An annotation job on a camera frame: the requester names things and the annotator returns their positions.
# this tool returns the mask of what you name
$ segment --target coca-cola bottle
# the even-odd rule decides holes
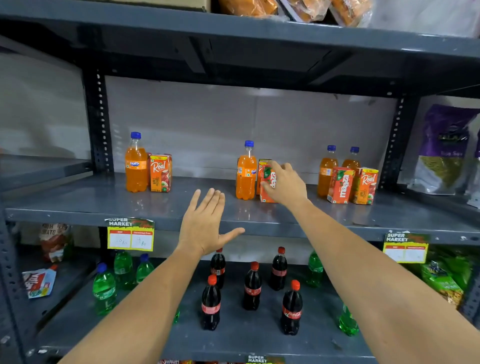
[[[213,331],[220,322],[220,289],[216,286],[216,276],[208,277],[208,286],[202,294],[202,326]]]
[[[222,254],[223,248],[218,249],[210,261],[210,273],[216,275],[216,286],[223,288],[225,280],[225,257]]]
[[[285,258],[285,248],[278,248],[278,255],[273,259],[272,273],[268,284],[275,291],[282,290],[285,286],[285,278],[287,277],[287,259]]]
[[[285,335],[296,335],[299,331],[303,301],[299,292],[300,282],[292,281],[292,290],[285,293],[282,303],[280,325]]]
[[[245,310],[256,310],[258,308],[261,291],[262,277],[258,274],[258,262],[252,262],[245,277],[245,293],[243,295],[243,308]]]

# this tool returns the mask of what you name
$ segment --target red label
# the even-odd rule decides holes
[[[276,276],[279,277],[284,277],[287,275],[287,270],[276,270],[275,268],[272,267],[272,273],[275,274]]]
[[[215,274],[217,276],[221,276],[222,274],[225,273],[225,268],[222,268],[222,269],[210,268],[210,273]]]
[[[207,315],[216,314],[218,311],[220,311],[220,304],[218,304],[215,307],[207,307],[204,304],[202,304],[202,311],[205,312]]]
[[[245,292],[247,292],[247,294],[249,294],[250,296],[258,296],[261,291],[262,291],[262,287],[252,290],[247,286],[245,286]]]
[[[291,312],[291,311],[287,310],[284,306],[282,306],[282,313],[286,317],[291,318],[292,320],[298,320],[301,317],[301,311]]]

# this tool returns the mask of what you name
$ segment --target right arm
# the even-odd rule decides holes
[[[480,333],[438,293],[307,199],[287,163],[275,189],[297,219],[380,364],[478,364]]]

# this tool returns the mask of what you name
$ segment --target maaza juice box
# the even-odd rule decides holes
[[[261,182],[261,179],[262,179],[262,172],[264,170],[264,166],[266,166],[267,164],[270,164],[270,161],[271,161],[271,159],[259,159],[258,160],[257,194],[260,194],[260,182]]]
[[[377,187],[378,170],[371,168],[357,168],[353,182],[351,201],[360,205],[371,205]]]
[[[270,186],[275,188],[276,185],[276,173],[273,168],[269,164],[263,165],[262,174],[258,175],[258,179],[260,182],[265,181]],[[271,202],[275,203],[275,201],[267,194],[263,186],[260,185],[260,202]]]
[[[354,171],[349,168],[336,167],[332,170],[332,179],[328,189],[327,200],[332,204],[347,204],[352,188]]]
[[[150,156],[150,190],[169,192],[172,187],[172,155],[152,154]]]

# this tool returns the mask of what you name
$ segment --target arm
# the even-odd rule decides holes
[[[380,364],[474,364],[480,333],[446,300],[307,199],[288,163],[267,193],[295,216]]]
[[[195,191],[175,251],[108,314],[60,364],[156,364],[200,258],[245,232],[219,235],[225,195]]]

